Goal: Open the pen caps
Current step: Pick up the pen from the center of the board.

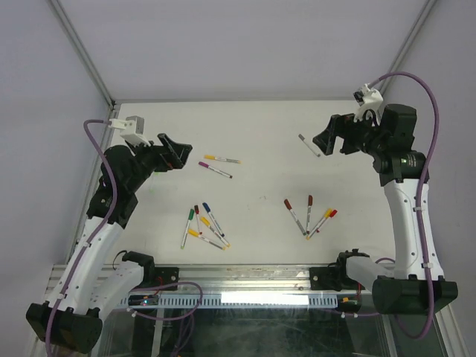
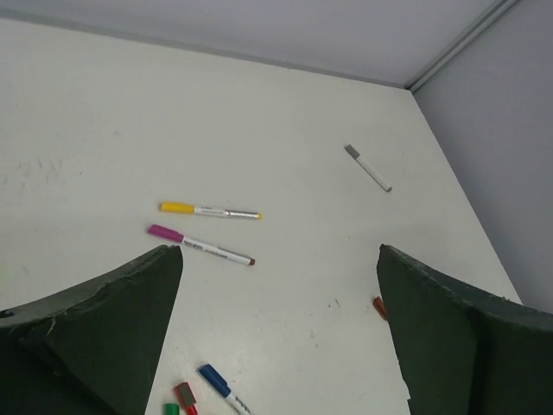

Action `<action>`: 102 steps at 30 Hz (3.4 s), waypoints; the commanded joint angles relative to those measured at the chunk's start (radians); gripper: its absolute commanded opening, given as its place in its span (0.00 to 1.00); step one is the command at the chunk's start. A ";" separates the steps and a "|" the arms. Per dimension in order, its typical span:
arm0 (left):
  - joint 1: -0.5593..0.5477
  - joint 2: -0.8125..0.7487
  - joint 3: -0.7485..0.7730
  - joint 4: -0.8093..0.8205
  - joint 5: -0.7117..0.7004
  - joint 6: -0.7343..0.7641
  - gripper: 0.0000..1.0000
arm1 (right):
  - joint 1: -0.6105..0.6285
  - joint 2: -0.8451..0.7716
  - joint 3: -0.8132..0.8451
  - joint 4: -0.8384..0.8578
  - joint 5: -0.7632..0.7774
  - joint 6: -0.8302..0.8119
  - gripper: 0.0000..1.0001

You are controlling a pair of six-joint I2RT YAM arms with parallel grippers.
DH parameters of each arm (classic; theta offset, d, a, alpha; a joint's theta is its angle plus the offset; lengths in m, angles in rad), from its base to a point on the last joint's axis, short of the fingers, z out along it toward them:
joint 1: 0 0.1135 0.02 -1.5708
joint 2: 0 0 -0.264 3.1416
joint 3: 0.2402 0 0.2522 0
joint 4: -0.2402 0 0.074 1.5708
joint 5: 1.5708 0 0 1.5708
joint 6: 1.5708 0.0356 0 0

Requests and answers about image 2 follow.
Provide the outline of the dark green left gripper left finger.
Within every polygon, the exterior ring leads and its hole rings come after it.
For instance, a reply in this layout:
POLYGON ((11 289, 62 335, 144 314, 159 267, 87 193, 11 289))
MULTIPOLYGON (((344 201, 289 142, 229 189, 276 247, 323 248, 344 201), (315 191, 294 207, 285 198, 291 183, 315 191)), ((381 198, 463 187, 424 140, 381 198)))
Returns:
POLYGON ((143 414, 181 282, 177 246, 1 312, 3 414, 143 414))

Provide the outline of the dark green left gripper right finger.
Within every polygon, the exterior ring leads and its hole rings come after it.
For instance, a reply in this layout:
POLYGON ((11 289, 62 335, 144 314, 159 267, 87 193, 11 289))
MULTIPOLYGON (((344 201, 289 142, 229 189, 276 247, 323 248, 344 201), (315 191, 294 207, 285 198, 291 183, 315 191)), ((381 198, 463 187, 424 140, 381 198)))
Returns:
POLYGON ((389 245, 377 276, 413 414, 550 414, 552 315, 389 245))

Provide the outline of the brown cap marker pen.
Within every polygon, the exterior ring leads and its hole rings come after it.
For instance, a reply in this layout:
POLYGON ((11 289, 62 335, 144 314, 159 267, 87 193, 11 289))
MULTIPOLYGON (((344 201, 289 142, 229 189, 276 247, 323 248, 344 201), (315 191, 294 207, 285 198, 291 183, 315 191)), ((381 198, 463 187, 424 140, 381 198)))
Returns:
POLYGON ((381 318, 385 321, 388 320, 385 304, 380 297, 375 297, 372 301, 374 309, 378 312, 381 318))

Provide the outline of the grey cap whiteboard marker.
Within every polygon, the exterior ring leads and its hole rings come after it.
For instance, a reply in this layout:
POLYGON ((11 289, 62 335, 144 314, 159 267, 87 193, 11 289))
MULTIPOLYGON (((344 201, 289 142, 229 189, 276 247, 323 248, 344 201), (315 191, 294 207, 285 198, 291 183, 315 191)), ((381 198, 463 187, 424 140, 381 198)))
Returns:
POLYGON ((381 187, 386 193, 391 192, 392 186, 360 155, 350 144, 344 147, 349 156, 381 187))

